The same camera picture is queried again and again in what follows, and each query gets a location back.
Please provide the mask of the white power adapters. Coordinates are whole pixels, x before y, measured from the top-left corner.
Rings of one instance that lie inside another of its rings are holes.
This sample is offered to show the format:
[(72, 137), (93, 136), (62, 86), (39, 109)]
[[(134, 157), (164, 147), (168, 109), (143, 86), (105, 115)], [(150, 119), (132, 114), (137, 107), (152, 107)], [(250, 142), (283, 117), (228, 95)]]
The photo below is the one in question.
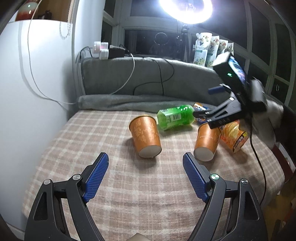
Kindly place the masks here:
[(98, 54), (100, 60), (107, 60), (109, 58), (109, 43), (95, 41), (93, 53)]

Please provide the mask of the orange paper cup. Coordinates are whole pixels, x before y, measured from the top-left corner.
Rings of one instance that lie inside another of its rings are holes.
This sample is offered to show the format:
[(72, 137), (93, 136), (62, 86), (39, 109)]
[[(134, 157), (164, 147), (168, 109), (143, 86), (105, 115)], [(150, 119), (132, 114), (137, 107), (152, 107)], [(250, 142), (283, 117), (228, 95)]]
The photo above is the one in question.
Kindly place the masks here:
[(152, 116), (137, 116), (130, 122), (129, 130), (138, 156), (149, 159), (161, 153), (157, 122)]
[(214, 158), (220, 137), (221, 131), (219, 128), (211, 129), (208, 123), (200, 125), (194, 148), (195, 158), (203, 162), (211, 161)]

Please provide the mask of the green drink can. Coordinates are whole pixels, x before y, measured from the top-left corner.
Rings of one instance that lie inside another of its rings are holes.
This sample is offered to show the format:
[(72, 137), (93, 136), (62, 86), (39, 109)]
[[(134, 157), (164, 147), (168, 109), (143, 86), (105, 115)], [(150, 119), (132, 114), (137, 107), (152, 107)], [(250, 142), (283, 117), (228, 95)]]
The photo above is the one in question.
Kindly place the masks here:
[(177, 126), (190, 125), (195, 120), (193, 112), (194, 108), (191, 105), (161, 109), (157, 113), (159, 127), (166, 131)]

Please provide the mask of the black tripod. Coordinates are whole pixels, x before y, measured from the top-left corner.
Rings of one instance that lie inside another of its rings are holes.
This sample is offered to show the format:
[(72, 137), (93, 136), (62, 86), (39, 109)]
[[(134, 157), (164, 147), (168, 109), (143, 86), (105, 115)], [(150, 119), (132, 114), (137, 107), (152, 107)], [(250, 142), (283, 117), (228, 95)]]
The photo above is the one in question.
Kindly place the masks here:
[(180, 60), (189, 63), (190, 62), (190, 48), (189, 48), (189, 37), (188, 37), (188, 25), (182, 25), (181, 34), (177, 37), (179, 42), (179, 53)]

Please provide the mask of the orange paper cup right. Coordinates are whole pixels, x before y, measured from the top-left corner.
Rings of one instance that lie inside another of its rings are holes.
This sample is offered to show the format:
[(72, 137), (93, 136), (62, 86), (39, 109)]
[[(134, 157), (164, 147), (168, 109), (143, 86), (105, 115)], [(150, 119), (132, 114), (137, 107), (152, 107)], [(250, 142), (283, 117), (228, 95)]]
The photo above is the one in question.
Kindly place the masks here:
[(211, 161), (214, 158), (220, 137), (221, 131), (219, 128), (211, 129), (208, 123), (200, 125), (194, 148), (195, 158), (203, 162)]

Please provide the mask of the orange paper cup left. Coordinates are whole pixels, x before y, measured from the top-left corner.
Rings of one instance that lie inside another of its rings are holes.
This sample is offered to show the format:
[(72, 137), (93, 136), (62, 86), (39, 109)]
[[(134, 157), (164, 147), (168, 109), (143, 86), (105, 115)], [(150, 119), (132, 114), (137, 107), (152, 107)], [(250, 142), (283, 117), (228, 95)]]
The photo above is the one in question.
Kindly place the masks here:
[(130, 122), (129, 130), (138, 156), (149, 159), (161, 153), (157, 122), (152, 116), (137, 116)]

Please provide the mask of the black power adapter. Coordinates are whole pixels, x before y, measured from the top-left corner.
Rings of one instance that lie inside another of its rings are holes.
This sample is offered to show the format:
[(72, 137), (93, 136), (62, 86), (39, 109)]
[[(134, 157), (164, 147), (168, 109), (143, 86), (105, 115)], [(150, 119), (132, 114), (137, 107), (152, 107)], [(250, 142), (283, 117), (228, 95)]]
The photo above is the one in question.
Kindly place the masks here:
[(114, 58), (122, 58), (125, 56), (125, 49), (121, 47), (112, 47), (109, 48), (109, 54), (108, 58), (109, 59), (114, 59)]

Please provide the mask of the red white vase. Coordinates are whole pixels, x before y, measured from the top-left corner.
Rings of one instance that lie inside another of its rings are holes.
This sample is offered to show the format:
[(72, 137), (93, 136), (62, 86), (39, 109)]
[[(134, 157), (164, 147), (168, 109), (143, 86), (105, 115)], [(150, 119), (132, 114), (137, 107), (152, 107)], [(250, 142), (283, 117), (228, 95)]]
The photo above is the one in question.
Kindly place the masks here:
[(16, 21), (29, 20), (37, 9), (38, 0), (27, 0), (18, 10)]

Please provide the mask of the white pouch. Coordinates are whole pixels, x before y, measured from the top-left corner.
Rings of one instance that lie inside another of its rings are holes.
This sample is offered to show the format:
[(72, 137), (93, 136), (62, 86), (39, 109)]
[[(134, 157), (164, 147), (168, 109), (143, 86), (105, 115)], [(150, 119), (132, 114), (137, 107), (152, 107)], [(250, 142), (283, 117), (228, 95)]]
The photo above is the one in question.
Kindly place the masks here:
[(230, 52), (232, 55), (234, 55), (234, 43), (228, 43), (225, 52)]
[(228, 40), (220, 39), (219, 40), (218, 50), (217, 50), (217, 56), (224, 53), (227, 46), (228, 46)]
[(210, 45), (208, 48), (207, 58), (205, 62), (206, 67), (211, 67), (213, 65), (213, 62), (216, 59), (217, 51), (219, 48), (219, 40), (220, 40), (219, 36), (212, 36), (210, 40)]
[(195, 42), (195, 53), (193, 63), (199, 66), (205, 66), (208, 49), (210, 46), (210, 40), (212, 38), (212, 33), (202, 32), (196, 33)]

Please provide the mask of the plaid beige bed cover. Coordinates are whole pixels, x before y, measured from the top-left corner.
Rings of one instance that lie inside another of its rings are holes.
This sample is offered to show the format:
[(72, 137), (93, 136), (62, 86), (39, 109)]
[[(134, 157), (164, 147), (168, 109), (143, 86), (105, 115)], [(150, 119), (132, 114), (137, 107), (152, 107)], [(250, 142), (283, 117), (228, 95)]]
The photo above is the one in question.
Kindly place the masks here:
[(129, 124), (137, 111), (77, 112), (42, 155), (26, 191), (28, 215), (42, 184), (68, 180), (105, 152), (109, 166), (87, 206), (105, 240), (126, 240), (140, 233), (151, 240), (187, 240), (204, 208), (185, 173), (183, 155), (194, 150), (197, 125), (161, 132), (162, 151), (138, 156)]

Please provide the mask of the orange chip canister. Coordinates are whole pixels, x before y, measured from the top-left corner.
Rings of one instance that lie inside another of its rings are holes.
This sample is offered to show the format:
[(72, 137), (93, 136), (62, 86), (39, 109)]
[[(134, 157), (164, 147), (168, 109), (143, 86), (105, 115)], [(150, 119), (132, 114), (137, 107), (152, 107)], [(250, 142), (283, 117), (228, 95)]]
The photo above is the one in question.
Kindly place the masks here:
[(248, 134), (239, 128), (239, 120), (220, 127), (222, 141), (233, 153), (238, 152), (248, 140)]

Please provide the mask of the dark glass bottle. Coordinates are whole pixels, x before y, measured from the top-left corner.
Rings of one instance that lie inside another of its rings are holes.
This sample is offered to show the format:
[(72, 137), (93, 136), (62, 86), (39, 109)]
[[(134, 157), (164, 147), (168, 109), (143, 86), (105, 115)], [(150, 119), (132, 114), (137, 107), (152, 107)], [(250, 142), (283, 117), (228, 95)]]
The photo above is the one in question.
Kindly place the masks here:
[(52, 19), (52, 12), (46, 10), (43, 14), (38, 15), (38, 19), (41, 20), (51, 20)]

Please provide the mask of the blue orange drink can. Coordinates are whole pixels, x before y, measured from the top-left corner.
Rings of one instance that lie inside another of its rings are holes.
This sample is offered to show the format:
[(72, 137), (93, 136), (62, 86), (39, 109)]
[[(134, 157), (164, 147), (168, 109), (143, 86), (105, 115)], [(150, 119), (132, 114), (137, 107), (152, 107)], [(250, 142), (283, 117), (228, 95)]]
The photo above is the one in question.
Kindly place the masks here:
[[(194, 110), (208, 110), (209, 108), (201, 103), (196, 102), (193, 105)], [(197, 123), (199, 124), (203, 124), (206, 123), (206, 119), (205, 118), (196, 118)]]

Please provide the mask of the grey cushion backrest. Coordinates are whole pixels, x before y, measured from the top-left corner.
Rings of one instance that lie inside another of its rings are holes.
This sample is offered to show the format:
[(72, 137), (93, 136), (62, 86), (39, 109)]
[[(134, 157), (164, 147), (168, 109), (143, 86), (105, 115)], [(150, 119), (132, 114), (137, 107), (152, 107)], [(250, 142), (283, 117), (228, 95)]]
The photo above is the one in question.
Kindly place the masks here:
[(82, 83), (87, 95), (159, 95), (218, 106), (229, 93), (210, 95), (221, 84), (207, 67), (163, 58), (123, 57), (108, 60), (85, 58)]

